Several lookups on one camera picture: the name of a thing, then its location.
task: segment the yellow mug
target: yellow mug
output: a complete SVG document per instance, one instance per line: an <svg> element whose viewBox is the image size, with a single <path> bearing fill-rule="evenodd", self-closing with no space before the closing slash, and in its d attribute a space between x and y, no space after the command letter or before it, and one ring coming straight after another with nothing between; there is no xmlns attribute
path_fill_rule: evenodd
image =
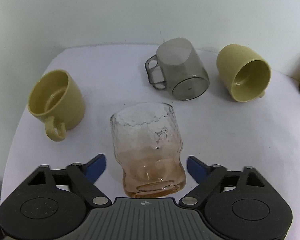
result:
<svg viewBox="0 0 300 240"><path fill-rule="evenodd" d="M66 130L81 121L85 103L69 73L57 69L36 83L29 95L28 110L44 123L47 136L58 142L66 138Z"/></svg>
<svg viewBox="0 0 300 240"><path fill-rule="evenodd" d="M238 44L225 46L218 54L220 78L238 102L263 97L271 78L269 64L252 49Z"/></svg>

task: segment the mug handle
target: mug handle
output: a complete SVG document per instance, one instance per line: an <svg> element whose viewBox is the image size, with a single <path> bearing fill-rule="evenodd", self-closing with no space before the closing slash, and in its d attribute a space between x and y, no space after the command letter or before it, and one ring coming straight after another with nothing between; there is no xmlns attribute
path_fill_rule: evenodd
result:
<svg viewBox="0 0 300 240"><path fill-rule="evenodd" d="M55 142L60 142L66 138L65 123L62 122L62 123L55 125L54 116L49 116L44 121L44 126L45 126L45 130L46 130L46 134L51 140L53 140Z"/></svg>
<svg viewBox="0 0 300 240"><path fill-rule="evenodd" d="M157 61L157 65L155 65L153 68L149 68L149 63L152 61L152 60L155 60ZM164 90L167 88L167 85L166 85L166 81L161 81L161 82L157 82L155 83L154 80L153 80L153 76L152 76L152 72L157 68L159 67L158 65L158 58L157 58L157 55L154 55L152 56L150 59L148 59L145 63L145 67L146 67L146 71L147 71L147 74L148 74L148 80L149 80L149 83L157 90ZM157 87L157 85L163 85L164 87L163 88L159 88Z"/></svg>

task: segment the mug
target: mug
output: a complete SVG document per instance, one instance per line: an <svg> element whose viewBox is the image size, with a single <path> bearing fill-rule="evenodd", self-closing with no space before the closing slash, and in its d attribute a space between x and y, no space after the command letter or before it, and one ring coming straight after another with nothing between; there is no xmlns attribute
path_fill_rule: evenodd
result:
<svg viewBox="0 0 300 240"><path fill-rule="evenodd" d="M141 103L115 113L110 122L115 158L129 197L160 197L185 186L183 144L171 105Z"/></svg>
<svg viewBox="0 0 300 240"><path fill-rule="evenodd" d="M219 52L217 68L223 84L238 102L263 97L271 78L269 64L252 49L238 44L227 45Z"/></svg>
<svg viewBox="0 0 300 240"><path fill-rule="evenodd" d="M149 67L151 61L156 65ZM167 89L178 100L190 100L202 95L210 81L203 63L191 42L175 38L161 44L156 55L147 60L149 83L158 90ZM154 82L153 71L160 67L164 81Z"/></svg>
<svg viewBox="0 0 300 240"><path fill-rule="evenodd" d="M45 74L33 87L28 110L44 123L47 136L58 142L66 138L66 130L81 121L85 103L69 73L57 69Z"/></svg>

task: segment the drinking glass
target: drinking glass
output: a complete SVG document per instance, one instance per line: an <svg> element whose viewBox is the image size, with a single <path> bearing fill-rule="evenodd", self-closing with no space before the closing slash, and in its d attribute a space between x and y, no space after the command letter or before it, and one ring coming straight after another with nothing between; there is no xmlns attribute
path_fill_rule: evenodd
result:
<svg viewBox="0 0 300 240"><path fill-rule="evenodd" d="M141 103L111 117L114 154L129 197L160 197L186 184L182 140L173 107Z"/></svg>

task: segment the white wall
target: white wall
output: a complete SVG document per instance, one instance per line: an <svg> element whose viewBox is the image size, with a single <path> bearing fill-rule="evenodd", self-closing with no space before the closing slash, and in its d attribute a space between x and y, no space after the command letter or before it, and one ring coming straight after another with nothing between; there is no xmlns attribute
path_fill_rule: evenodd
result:
<svg viewBox="0 0 300 240"><path fill-rule="evenodd" d="M249 46L300 78L300 0L0 0L0 181L28 93L64 48L180 36Z"/></svg>

